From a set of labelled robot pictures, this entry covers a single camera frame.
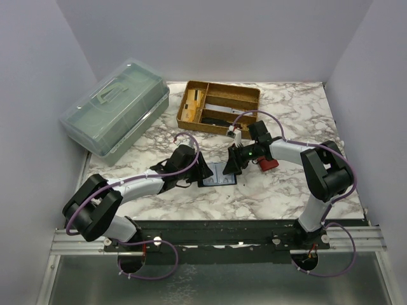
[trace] green plastic box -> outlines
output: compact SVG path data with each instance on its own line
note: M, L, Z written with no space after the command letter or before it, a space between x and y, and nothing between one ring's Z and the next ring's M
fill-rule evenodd
M127 60L60 118L68 136L114 165L169 105L169 88L151 68Z

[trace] screw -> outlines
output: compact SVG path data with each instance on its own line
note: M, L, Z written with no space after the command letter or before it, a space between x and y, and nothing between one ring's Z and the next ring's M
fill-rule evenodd
M329 243L329 236L327 235L327 234L324 234L324 235L322 235L321 236L321 241L323 242L323 243Z
M112 244L112 241L109 238L105 238L103 244L108 247Z

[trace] white wall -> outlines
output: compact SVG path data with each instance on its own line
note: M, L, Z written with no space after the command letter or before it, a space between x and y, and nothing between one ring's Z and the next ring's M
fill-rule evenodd
M359 195L407 301L407 2L374 0L326 85Z
M0 296L32 305L83 156L58 116L95 76L54 0L2 0L0 42Z
M327 81L371 0L57 0L96 77L134 57L171 81Z

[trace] marble surface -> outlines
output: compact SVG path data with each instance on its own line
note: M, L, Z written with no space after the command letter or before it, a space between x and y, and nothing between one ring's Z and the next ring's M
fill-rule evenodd
M340 143L338 132L321 83L242 83L259 88L260 109L280 119L286 137L304 142ZM176 145L173 136L180 132L176 114L186 83L169 83L170 105L151 128L127 151L115 166L108 167L92 156L88 175L122 178L142 173L168 158ZM277 124L262 114L272 136L280 135ZM211 133L191 132L198 140L206 162L228 159L232 139ZM122 205L118 215L134 219L295 219L309 196L303 169L280 161L280 166L261 172L249 164L237 177L235 186L174 188L158 196L147 196ZM328 218L361 219L363 211L356 193L335 204Z

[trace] purple cable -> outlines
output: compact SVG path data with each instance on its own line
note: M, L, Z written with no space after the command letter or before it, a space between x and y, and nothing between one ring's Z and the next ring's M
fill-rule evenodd
M195 143L196 147L197 147L197 154L195 155L195 159L192 161L192 163L190 165L188 165L186 168L184 168L183 170L180 170L178 172L175 173L161 173L161 174L157 174L157 175L148 175L148 177L150 178L161 178L161 177L171 177L171 176L175 176L175 175L179 175L180 173L184 173L187 170L189 170L191 167L193 167L195 165L195 163L198 161L198 156L199 156L199 144L197 142L197 140L188 132L180 132L177 133L177 135L174 137L174 142L177 140L177 137L179 135L186 135L189 138L191 138L191 140ZM74 236L74 235L79 235L79 232L71 232L71 228L72 225L75 221L75 218L78 216L78 214L83 210L83 208L92 200L94 199L97 195L99 195L100 193L104 192L106 189L110 189L112 187L116 187L119 186L121 184L126 184L129 183L131 181L137 180L137 179L142 179L142 178L146 178L146 175L139 175L139 176L134 176L134 177L130 177L127 179L124 179L122 181L118 181L112 184L108 184L104 187L102 187L101 189L98 189L96 192L94 192L92 195L90 195L79 207L78 209L72 214L71 218L69 219L67 226L66 226L66 234L70 235L70 236Z
M266 111L262 111L262 110L250 110L250 111L245 111L245 112L243 112L242 114L239 114L239 115L238 115L238 117L237 117L237 118L234 120L234 122L232 123L232 126L235 126L236 122L237 122L243 115L245 115L245 114L247 114L247 113L252 113L252 112L262 113L262 114L265 114L265 115L271 117L271 118L278 124L278 126L280 127L280 130L281 130L281 137L282 137L282 139L283 139L284 141L286 141L287 143L297 144L297 145L301 145L301 146L318 147L318 148L324 149L324 150L329 151L330 153L334 154L334 155L337 156L338 158L340 158L342 161L344 161L344 162L347 164L347 166L349 166L349 168L350 168L350 170L352 171L352 174L353 174L353 176L354 176L354 183L353 183L353 186L352 186L352 188L350 189L349 192L347 192L347 193L345 193L345 194L343 194L343 195L341 195L341 196L339 196L339 197L337 197L337 198L335 198L335 199L332 200L331 205L327 208L325 214L322 216L321 221L325 221L326 217L328 216L329 211L331 210L332 205L333 205L335 202L346 198L347 196L349 196L350 194L352 194L352 193L356 190L357 176L356 176L356 172L355 172L353 166L348 162L348 160L347 160L344 156L342 156L340 153L337 153L337 152L334 151L333 149L330 149L329 147L326 147L326 146L323 146L323 145L320 145L320 144L307 144L307 143L304 143L304 142L293 141L293 140L287 140L287 139L286 139L286 136L285 136L285 134L284 134L284 129L283 129L283 127L282 127L280 121L279 121L275 116L271 115L270 113L268 113L268 112L266 112Z
M343 227L341 224L339 224L339 223L337 223L337 222L331 222L330 224L328 224L328 225L325 226L324 228L327 229L327 228L329 228L329 227L331 227L331 226L340 227L341 229L343 229L343 230L346 232L346 234L348 234L348 236L349 236L349 238L350 238L350 241L352 242L352 247L353 247L353 249L354 249L352 261L350 262L350 264L349 264L344 270L342 270L342 271L340 271L340 272L338 272L338 273L333 273L333 274L320 274L320 273L314 273L314 272L312 272L312 271L304 270L304 269L298 267L298 265L297 265L294 261L292 261L292 262L293 262L293 265L296 266L296 268L297 268L298 271L301 271L302 273L305 273L305 274L307 274L307 275L317 276L317 277L319 277L319 278L334 278L335 276L344 275L346 272L348 272L349 270L352 269L352 267L354 266L355 261L356 261L356 245L355 245L355 241L354 241L352 235L350 235L349 231L346 230L345 227Z
M120 272L123 273L124 275L130 276L132 278L138 278L139 280L156 281L156 280L162 280L164 278L168 278L172 273L175 272L175 270L178 267L178 251L177 251L176 247L173 244L169 243L168 241L146 240L146 241L140 241L138 243L122 243L121 241L118 241L118 243L120 243L121 245L125 245L125 246L140 246L140 245L145 245L147 243L164 243L164 244L170 246L176 255L176 262L174 263L174 267L171 269L171 271L164 275L154 276L154 277L140 276L140 275L135 275L135 274L131 274L131 273L126 273L121 269L121 262L119 260L119 269L120 269Z

